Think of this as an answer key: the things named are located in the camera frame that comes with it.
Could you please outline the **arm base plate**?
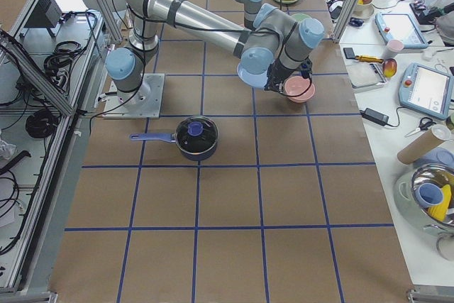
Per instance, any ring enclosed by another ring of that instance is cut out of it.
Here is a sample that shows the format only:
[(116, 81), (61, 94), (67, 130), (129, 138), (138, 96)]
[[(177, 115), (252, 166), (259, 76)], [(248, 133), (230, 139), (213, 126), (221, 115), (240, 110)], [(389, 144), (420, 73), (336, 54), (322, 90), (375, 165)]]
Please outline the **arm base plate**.
[(116, 94), (106, 98), (102, 116), (105, 119), (158, 119), (164, 83), (165, 74), (145, 73), (138, 93), (124, 104), (128, 97), (125, 93), (118, 92), (116, 84), (111, 81), (109, 91)]

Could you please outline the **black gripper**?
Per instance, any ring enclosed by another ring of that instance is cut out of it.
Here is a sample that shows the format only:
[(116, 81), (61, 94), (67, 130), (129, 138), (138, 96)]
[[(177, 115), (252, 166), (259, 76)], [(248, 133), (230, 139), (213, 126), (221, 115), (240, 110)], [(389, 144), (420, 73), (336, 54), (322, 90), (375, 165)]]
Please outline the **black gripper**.
[(278, 94), (287, 94), (287, 91), (284, 89), (284, 83), (296, 71), (301, 71), (301, 64), (295, 68), (288, 68), (280, 60), (275, 60), (267, 69), (267, 81), (264, 90)]

